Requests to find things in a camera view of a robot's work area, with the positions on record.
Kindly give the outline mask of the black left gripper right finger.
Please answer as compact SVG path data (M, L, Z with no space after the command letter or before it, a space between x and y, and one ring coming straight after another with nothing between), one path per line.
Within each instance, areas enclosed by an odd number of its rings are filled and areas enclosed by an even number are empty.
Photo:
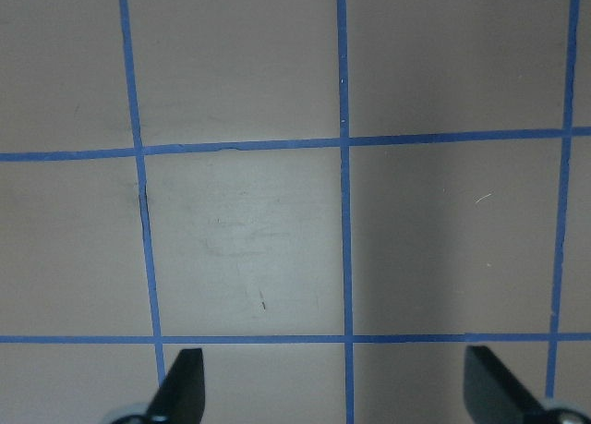
M484 345L464 352L464 406L477 424L548 423L548 411Z

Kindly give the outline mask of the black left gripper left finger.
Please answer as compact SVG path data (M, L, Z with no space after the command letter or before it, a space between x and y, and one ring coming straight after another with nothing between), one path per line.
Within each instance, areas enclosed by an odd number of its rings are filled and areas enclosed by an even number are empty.
M146 410L148 423L198 424L205 410L205 376L200 348L182 349Z

